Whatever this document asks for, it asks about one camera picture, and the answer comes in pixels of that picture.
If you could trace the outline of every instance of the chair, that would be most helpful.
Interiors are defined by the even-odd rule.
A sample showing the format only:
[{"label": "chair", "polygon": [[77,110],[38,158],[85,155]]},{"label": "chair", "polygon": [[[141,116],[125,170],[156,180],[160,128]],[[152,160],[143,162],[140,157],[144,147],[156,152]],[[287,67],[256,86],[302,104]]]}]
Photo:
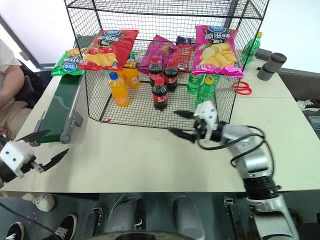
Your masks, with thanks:
[{"label": "chair", "polygon": [[15,95],[16,101],[25,101],[28,104],[29,109],[33,109],[36,105],[31,98],[31,96],[35,93],[35,89],[33,88],[29,76],[24,76],[24,84],[21,90]]}]

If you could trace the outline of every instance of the orange juice bottle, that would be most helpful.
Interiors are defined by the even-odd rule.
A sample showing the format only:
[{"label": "orange juice bottle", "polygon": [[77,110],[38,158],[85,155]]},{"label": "orange juice bottle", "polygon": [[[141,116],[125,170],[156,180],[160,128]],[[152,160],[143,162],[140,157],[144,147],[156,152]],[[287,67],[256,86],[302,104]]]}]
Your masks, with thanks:
[{"label": "orange juice bottle", "polygon": [[118,74],[118,77],[121,78],[124,81],[124,84],[128,85],[124,69],[122,69],[122,71],[113,71],[113,72],[116,72]]},{"label": "orange juice bottle", "polygon": [[128,59],[122,69],[124,73],[126,84],[136,89],[140,85],[140,77],[138,69],[136,69],[137,63],[134,59]]},{"label": "orange juice bottle", "polygon": [[114,71],[110,72],[109,76],[109,87],[111,88],[111,93],[115,103],[119,107],[127,107],[129,105],[129,98],[124,80],[118,77],[118,74]]}]

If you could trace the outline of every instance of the black wire rack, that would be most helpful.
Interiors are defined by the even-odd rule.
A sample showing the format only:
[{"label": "black wire rack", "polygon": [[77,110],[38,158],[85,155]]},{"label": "black wire rack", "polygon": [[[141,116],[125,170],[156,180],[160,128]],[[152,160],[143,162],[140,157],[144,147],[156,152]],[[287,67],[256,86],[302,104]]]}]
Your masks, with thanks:
[{"label": "black wire rack", "polygon": [[[132,51],[144,55],[155,35],[176,45],[177,36],[196,37],[196,25],[221,26],[238,30],[235,48],[240,58],[249,40],[262,24],[269,0],[64,0],[79,48],[88,47],[100,30],[139,30]],[[244,69],[246,63],[239,63]],[[149,76],[140,73],[141,85],[128,89],[130,104],[118,107],[108,86],[107,70],[85,73],[89,117],[102,122],[151,128],[176,127],[192,130],[193,122],[174,114],[194,111],[196,94],[187,92],[190,72],[180,72],[178,87],[169,94],[167,108],[156,110]],[[232,85],[239,79],[221,76],[212,99],[218,119],[229,123],[236,93]]]}]

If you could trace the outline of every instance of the plastic bottle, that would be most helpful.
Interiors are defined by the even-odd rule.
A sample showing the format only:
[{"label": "plastic bottle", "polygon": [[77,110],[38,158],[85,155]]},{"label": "plastic bottle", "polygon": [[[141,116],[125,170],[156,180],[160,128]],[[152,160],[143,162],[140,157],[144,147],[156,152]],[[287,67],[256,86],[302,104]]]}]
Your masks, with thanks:
[{"label": "plastic bottle", "polygon": [[149,77],[151,86],[155,85],[156,77],[162,77],[162,63],[159,62],[158,56],[151,57],[151,64],[149,66]]},{"label": "plastic bottle", "polygon": [[124,81],[124,84],[125,84],[125,85],[128,85],[128,84],[127,84],[127,80],[126,80],[126,76],[125,76],[124,68],[122,69],[122,71],[113,71],[113,72],[115,72],[116,74],[118,74],[118,77],[121,78],[121,79]]},{"label": "plastic bottle", "polygon": [[215,78],[210,75],[206,76],[204,79],[204,84],[202,84],[198,89],[198,94],[196,96],[195,107],[205,101],[211,100],[215,95],[216,86],[214,85]]},{"label": "plastic bottle", "polygon": [[214,75],[207,75],[207,77],[208,76],[211,76],[211,77],[213,77],[213,86],[214,86],[214,90],[216,90],[216,86],[218,85],[218,83],[219,83],[219,80],[220,80],[220,78],[221,78],[221,75],[216,75],[216,74],[214,74]]},{"label": "plastic bottle", "polygon": [[256,37],[251,39],[247,43],[247,45],[246,45],[246,47],[244,49],[244,52],[242,53],[241,58],[240,58],[240,61],[242,63],[246,62],[246,59],[247,59],[248,56],[249,57],[248,57],[248,60],[246,62],[247,64],[249,64],[253,60],[254,55],[256,55],[256,52],[257,52],[258,48],[260,48],[260,38],[261,38],[261,36],[262,36],[262,32],[259,31],[257,33]]},{"label": "plastic bottle", "polygon": [[173,59],[169,59],[167,67],[164,69],[164,83],[168,91],[174,92],[178,85],[178,68]]},{"label": "plastic bottle", "polygon": [[186,90],[189,93],[195,94],[198,92],[198,88],[200,87],[202,80],[204,79],[204,74],[195,76],[192,73],[189,75],[189,81],[188,84],[186,85]]},{"label": "plastic bottle", "polygon": [[110,72],[109,87],[114,98],[115,103],[119,107],[127,107],[129,105],[128,91],[125,87],[125,82],[122,78],[118,77],[116,72]]},{"label": "plastic bottle", "polygon": [[140,77],[138,69],[136,69],[137,63],[134,59],[128,59],[124,65],[122,72],[124,73],[125,82],[131,88],[136,89],[140,86]]},{"label": "plastic bottle", "polygon": [[153,105],[155,109],[163,110],[168,104],[168,89],[164,85],[164,79],[162,76],[157,76],[155,84],[152,87]]}]

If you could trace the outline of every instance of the person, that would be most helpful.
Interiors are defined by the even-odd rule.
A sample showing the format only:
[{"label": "person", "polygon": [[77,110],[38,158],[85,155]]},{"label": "person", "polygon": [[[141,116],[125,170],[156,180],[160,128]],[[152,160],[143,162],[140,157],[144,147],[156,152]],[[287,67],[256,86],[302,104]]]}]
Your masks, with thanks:
[{"label": "person", "polygon": [[21,63],[0,39],[0,134],[15,139],[31,112],[24,101],[14,101],[25,83]]},{"label": "person", "polygon": [[[26,108],[24,101],[14,101],[15,95],[21,90],[25,76],[20,69],[21,63],[15,58],[11,49],[0,39],[0,135],[6,134],[14,140],[29,116],[31,109]],[[43,212],[49,212],[55,205],[50,194],[3,192],[0,197],[22,197],[31,201]]]},{"label": "person", "polygon": [[[76,233],[77,224],[78,219],[76,215],[69,214],[55,230],[54,235],[52,234],[43,240],[71,240]],[[25,227],[22,222],[16,221],[10,226],[5,240],[23,240],[24,237]]]}]

